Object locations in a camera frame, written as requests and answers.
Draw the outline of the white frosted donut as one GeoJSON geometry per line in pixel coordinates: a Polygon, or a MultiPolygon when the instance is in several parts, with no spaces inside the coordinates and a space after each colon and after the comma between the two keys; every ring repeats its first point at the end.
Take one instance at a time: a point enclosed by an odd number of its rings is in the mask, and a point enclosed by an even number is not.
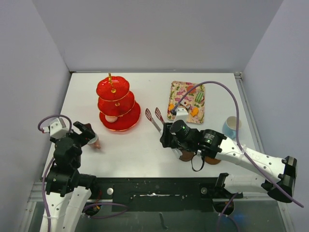
{"type": "Polygon", "coordinates": [[[115,123],[118,120],[117,116],[107,116],[107,115],[105,115],[104,118],[105,118],[106,122],[108,122],[108,123],[115,123]]]}

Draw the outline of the metal tongs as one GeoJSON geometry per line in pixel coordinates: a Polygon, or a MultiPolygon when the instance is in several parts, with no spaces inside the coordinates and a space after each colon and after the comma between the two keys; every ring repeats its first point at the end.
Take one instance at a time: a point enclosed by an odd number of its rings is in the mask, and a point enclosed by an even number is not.
{"type": "Polygon", "coordinates": [[[156,128],[156,130],[160,133],[160,135],[163,134],[162,128],[158,125],[156,120],[153,118],[150,110],[148,108],[145,109],[145,116],[146,118],[152,123],[152,125],[156,128]]]}

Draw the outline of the red three-tier cake stand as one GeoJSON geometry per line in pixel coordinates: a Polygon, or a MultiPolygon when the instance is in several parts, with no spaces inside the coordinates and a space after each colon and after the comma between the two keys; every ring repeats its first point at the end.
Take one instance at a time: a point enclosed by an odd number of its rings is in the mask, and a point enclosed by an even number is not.
{"type": "Polygon", "coordinates": [[[130,83],[122,76],[111,73],[99,81],[96,94],[98,95],[99,118],[102,124],[111,131],[126,131],[134,127],[141,114],[130,83]],[[117,116],[115,123],[106,122],[104,116],[117,116]]]}

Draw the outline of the chocolate cake slice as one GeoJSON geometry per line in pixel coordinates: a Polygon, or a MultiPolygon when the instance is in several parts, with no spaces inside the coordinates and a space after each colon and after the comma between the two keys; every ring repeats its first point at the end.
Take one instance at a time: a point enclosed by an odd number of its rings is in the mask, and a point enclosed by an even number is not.
{"type": "Polygon", "coordinates": [[[189,103],[187,103],[186,101],[182,103],[182,105],[186,108],[186,109],[190,109],[191,105],[189,103]]]}

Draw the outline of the brown saucer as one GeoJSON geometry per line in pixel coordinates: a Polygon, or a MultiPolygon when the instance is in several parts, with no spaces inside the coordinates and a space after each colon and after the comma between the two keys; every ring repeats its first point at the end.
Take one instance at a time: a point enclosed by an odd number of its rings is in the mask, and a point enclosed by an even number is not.
{"type": "Polygon", "coordinates": [[[205,158],[205,162],[208,163],[208,164],[210,164],[210,165],[216,165],[216,164],[220,163],[221,160],[206,157],[206,158],[205,158]]]}

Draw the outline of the floral serving tray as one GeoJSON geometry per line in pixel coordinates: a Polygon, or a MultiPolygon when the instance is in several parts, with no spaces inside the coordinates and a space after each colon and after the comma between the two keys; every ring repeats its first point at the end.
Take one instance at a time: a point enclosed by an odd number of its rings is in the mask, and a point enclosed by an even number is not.
{"type": "MultiPolygon", "coordinates": [[[[191,83],[191,82],[182,82],[182,81],[173,81],[171,83],[170,87],[170,93],[169,93],[169,101],[168,101],[168,109],[167,109],[167,118],[168,120],[174,120],[175,116],[171,114],[169,111],[169,105],[173,104],[174,106],[176,103],[179,102],[179,100],[183,97],[183,95],[187,92],[187,87],[189,85],[195,86],[196,83],[191,83]]],[[[189,93],[180,103],[181,108],[185,108],[182,103],[185,101],[191,105],[190,109],[187,109],[188,111],[188,117],[187,117],[187,122],[188,123],[194,123],[194,124],[202,124],[204,122],[204,115],[205,115],[205,87],[204,86],[199,86],[196,88],[196,92],[194,94],[189,93]],[[196,103],[195,102],[195,97],[196,94],[200,91],[204,92],[204,99],[201,103],[196,103]],[[191,111],[194,107],[197,107],[199,109],[199,113],[197,116],[192,117],[191,116],[191,111]]]]}

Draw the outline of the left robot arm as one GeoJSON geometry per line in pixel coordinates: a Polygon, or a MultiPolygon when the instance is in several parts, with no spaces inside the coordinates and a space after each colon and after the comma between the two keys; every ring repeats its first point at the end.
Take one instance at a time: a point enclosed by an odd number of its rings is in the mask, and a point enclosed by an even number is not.
{"type": "Polygon", "coordinates": [[[73,232],[88,199],[96,197],[96,177],[81,174],[82,147],[97,141],[91,124],[79,121],[68,126],[56,118],[41,129],[54,143],[53,159],[42,180],[44,214],[42,232],[73,232]]]}

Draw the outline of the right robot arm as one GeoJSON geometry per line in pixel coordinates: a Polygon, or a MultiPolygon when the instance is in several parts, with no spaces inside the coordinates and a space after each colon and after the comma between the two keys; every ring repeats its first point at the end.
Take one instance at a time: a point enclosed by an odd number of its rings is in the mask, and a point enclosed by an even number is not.
{"type": "Polygon", "coordinates": [[[219,197],[237,192],[260,192],[279,202],[292,202],[297,176],[294,157],[272,157],[238,145],[217,131],[192,129],[183,120],[164,123],[160,143],[164,148],[227,161],[253,173],[252,176],[220,174],[215,185],[219,197]]]}

